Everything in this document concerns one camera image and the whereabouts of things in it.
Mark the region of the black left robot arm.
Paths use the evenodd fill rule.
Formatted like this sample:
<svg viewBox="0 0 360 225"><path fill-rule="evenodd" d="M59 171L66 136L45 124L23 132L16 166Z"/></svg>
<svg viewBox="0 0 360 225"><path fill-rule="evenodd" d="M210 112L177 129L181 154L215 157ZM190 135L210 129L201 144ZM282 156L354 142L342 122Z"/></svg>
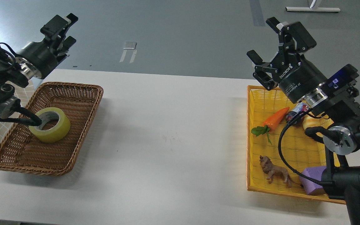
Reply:
<svg viewBox="0 0 360 225"><path fill-rule="evenodd" d="M4 49L0 42L0 122L41 125L41 119L22 107L20 99L14 96L15 85L26 88L32 78L45 79L67 58L76 39L66 37L66 33L77 21L72 13L54 16L41 27L42 41L30 42L17 52L9 45Z"/></svg>

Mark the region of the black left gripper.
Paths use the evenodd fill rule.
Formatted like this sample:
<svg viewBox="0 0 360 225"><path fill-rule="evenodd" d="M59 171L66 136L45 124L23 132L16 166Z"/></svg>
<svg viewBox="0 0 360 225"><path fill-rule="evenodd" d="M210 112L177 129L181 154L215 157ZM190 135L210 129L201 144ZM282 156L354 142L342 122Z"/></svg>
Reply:
<svg viewBox="0 0 360 225"><path fill-rule="evenodd" d="M76 43L76 39L69 36L65 39L68 29L78 21L78 17L72 13L66 17L55 15L49 22L41 27L40 32L44 34L46 42L61 41L56 50L50 48L45 42L30 42L16 52L31 63L37 70L36 77L45 79L62 61L69 49Z"/></svg>

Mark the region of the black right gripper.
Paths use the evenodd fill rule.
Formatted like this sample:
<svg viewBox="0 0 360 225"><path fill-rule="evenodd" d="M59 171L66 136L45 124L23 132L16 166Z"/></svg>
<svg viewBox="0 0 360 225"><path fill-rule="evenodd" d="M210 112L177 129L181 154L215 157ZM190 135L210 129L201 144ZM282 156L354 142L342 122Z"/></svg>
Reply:
<svg viewBox="0 0 360 225"><path fill-rule="evenodd" d="M269 62L255 50L246 53L254 63L253 77L267 91L279 87L296 103L327 79L304 54L317 45L316 40L299 21L287 24L270 17L266 24L278 35L278 51Z"/></svg>

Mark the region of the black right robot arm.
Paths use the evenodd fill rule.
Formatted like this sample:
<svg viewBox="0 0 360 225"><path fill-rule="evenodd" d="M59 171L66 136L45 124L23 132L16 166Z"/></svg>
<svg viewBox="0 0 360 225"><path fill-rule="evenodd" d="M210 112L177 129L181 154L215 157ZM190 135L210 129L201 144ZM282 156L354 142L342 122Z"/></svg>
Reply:
<svg viewBox="0 0 360 225"><path fill-rule="evenodd" d="M315 117L323 114L333 121L328 128L317 126L305 131L325 146L326 169L321 181L292 168L281 150L287 129L308 112L297 114L281 131L279 156L294 173L321 185L329 198L344 200L350 223L360 225L360 104L354 99L359 95L355 88L358 71L347 64L326 78L304 56L316 41L300 22L282 24L270 17L266 23L278 35L278 51L270 62L264 62L254 50L247 52L255 65L253 77L268 91L278 87L292 103L306 102Z"/></svg>

